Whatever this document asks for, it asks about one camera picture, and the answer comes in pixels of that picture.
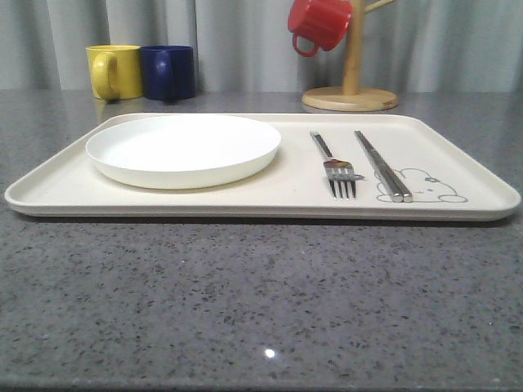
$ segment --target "metal chopsticks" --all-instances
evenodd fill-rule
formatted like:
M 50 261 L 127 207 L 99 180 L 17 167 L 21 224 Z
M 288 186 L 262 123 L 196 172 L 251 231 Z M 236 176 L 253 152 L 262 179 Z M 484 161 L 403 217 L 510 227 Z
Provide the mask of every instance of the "metal chopsticks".
M 412 193 L 387 165 L 379 152 L 370 144 L 361 131 L 355 131 L 354 133 L 364 148 L 374 170 L 391 195 L 391 200 L 394 203 L 411 203 L 413 201 Z

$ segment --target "wooden base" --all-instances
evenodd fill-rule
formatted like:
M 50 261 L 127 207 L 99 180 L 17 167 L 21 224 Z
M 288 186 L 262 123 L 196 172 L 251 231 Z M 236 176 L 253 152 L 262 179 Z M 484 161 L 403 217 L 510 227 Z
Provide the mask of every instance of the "wooden base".
M 346 96 L 341 87 L 321 87 L 306 91 L 302 102 L 319 109 L 342 112 L 372 112 L 398 105 L 396 94 L 377 88 L 361 88 L 356 96 Z

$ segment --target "blue mug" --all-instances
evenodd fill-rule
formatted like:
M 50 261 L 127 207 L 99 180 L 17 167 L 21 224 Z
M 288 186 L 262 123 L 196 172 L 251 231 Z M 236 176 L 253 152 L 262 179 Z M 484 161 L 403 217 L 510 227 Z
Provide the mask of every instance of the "blue mug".
M 192 47 L 141 47 L 144 97 L 150 100 L 185 100 L 196 96 Z

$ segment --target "tray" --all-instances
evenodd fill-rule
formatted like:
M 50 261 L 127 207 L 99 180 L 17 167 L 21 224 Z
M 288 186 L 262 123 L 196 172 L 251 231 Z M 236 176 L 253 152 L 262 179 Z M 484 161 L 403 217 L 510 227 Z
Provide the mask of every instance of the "tray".
M 494 221 L 512 214 L 521 196 L 427 124 L 387 114 L 232 114 L 268 122 L 282 136 L 273 162 L 254 176 L 191 190 L 142 189 L 99 173 L 87 140 L 113 125 L 172 114 L 110 118 L 33 169 L 5 193 L 11 208 L 31 216 L 245 216 L 416 221 Z M 309 132 L 319 131 L 334 156 L 349 160 L 358 198 L 331 196 L 322 157 Z M 354 130 L 361 130 L 413 191 L 413 203 L 392 203 L 375 177 Z

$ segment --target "red mug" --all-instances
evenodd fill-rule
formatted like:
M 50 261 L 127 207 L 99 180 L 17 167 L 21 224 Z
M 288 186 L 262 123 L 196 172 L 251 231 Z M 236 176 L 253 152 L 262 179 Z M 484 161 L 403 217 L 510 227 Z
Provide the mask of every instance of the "red mug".
M 300 55 L 312 57 L 318 49 L 334 49 L 351 21 L 352 4 L 345 0 L 294 0 L 288 15 L 288 30 L 293 33 L 293 47 Z M 311 51 L 297 47 L 303 37 L 314 43 Z

